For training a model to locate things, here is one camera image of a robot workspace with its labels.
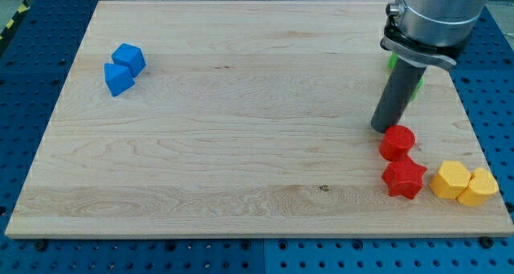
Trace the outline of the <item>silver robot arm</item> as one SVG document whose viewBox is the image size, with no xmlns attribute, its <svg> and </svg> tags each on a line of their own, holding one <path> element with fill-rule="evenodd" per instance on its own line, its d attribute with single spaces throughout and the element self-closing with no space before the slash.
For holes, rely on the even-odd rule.
<svg viewBox="0 0 514 274">
<path fill-rule="evenodd" d="M 451 71 L 487 0 L 393 0 L 380 46 L 415 67 Z"/>
</svg>

